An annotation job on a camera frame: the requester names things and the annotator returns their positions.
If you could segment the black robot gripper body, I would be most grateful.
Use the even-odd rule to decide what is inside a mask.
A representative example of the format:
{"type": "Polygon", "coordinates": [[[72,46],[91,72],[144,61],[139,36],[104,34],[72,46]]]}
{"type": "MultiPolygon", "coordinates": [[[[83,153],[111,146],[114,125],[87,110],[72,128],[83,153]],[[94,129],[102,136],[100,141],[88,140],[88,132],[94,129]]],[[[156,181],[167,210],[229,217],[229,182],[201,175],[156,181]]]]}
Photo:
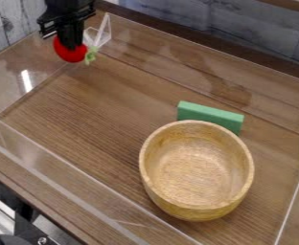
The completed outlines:
{"type": "Polygon", "coordinates": [[[43,38],[57,33],[61,26],[86,21],[96,14],[96,0],[45,0],[45,12],[37,19],[43,38]]]}

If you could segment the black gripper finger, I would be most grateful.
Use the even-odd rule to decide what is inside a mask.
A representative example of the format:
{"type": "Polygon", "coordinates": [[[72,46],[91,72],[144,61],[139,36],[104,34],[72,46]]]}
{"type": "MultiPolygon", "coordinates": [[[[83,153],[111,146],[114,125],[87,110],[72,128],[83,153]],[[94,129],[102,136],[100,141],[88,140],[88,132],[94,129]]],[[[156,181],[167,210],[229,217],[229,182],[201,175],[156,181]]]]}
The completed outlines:
{"type": "Polygon", "coordinates": [[[57,38],[68,50],[75,48],[73,29],[71,25],[61,26],[57,29],[57,38]]]}
{"type": "Polygon", "coordinates": [[[84,22],[73,23],[73,48],[76,49],[83,44],[84,22]]]}

